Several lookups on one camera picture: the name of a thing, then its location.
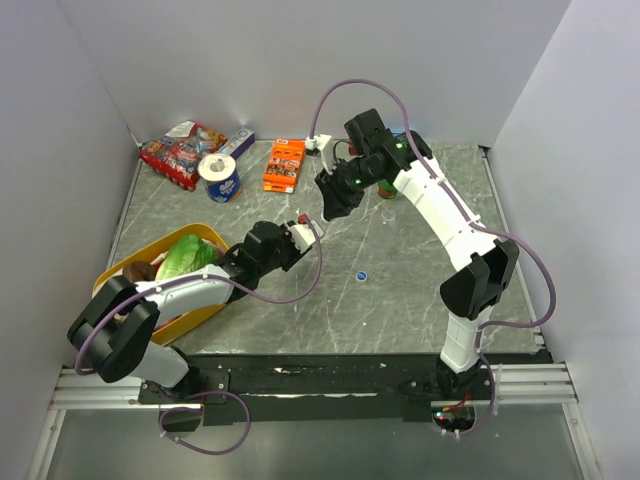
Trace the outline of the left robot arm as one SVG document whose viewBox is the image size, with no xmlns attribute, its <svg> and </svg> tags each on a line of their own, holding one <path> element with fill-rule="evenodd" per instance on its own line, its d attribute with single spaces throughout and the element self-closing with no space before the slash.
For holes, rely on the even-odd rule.
<svg viewBox="0 0 640 480">
<path fill-rule="evenodd" d="M 320 252 L 323 236 L 307 216 L 281 225 L 260 221 L 221 258 L 191 273 L 143 284 L 123 275 L 108 279 L 67 332 L 76 373 L 105 383 L 136 377 L 177 402 L 191 399 L 203 385 L 199 368 L 180 350 L 154 343 L 155 328 L 203 307 L 257 297 L 263 277 Z"/>
</svg>

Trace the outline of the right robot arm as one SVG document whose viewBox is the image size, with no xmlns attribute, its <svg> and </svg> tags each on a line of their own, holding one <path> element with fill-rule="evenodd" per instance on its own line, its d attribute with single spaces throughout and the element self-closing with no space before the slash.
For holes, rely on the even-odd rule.
<svg viewBox="0 0 640 480">
<path fill-rule="evenodd" d="M 348 216 L 364 191 L 382 180 L 390 183 L 420 213 L 444 246 L 454 274 L 440 288 L 448 310 L 444 346 L 430 381 L 432 390 L 456 399 L 476 381 L 480 368 L 480 326 L 508 287 L 519 256 L 512 240 L 485 232 L 454 192 L 431 149 L 414 131 L 395 135 L 370 109 L 344 125 L 355 156 L 333 153 L 329 135 L 309 135 L 305 147 L 323 162 L 315 183 L 327 221 Z"/>
</svg>

